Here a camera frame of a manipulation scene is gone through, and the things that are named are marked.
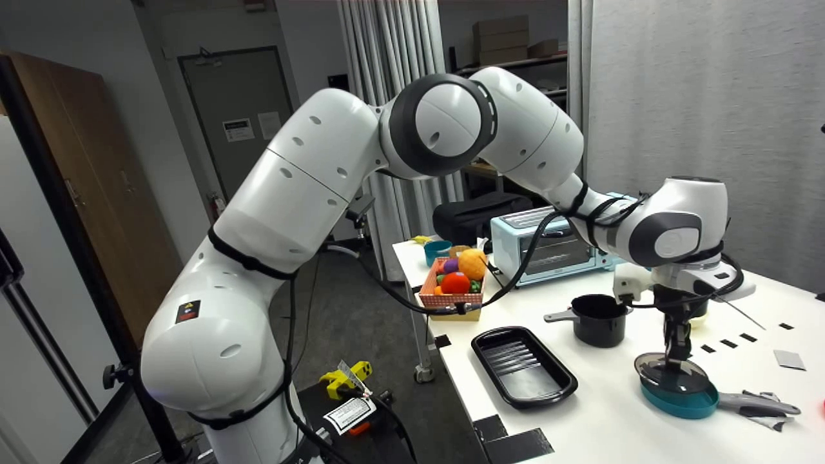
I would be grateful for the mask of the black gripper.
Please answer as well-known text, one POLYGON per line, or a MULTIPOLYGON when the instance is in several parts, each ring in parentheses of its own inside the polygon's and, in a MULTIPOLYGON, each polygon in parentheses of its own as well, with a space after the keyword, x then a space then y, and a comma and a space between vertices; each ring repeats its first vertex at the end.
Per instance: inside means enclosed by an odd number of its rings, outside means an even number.
POLYGON ((690 339, 685 339, 688 322, 694 316, 706 315, 706 298, 688 290, 676 290, 658 285, 656 288, 656 306, 662 312, 662 331, 665 331, 665 360, 688 360, 690 357, 690 339))

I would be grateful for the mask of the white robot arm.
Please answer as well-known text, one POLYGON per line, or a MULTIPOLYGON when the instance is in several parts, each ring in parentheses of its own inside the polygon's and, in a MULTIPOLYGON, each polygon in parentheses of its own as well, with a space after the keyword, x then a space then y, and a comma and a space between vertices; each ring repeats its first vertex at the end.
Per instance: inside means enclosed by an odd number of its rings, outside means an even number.
POLYGON ((670 175, 648 197, 601 192, 577 165, 577 123, 502 66, 429 75, 375 105, 314 92, 271 138, 179 272, 141 337, 139 379, 202 422, 219 464, 296 464, 323 440, 304 424, 268 322, 275 290, 353 212, 363 179, 425 179, 471 160, 541 196, 592 250, 652 272, 668 360, 688 355, 688 306, 743 288, 725 254, 728 186, 670 175))

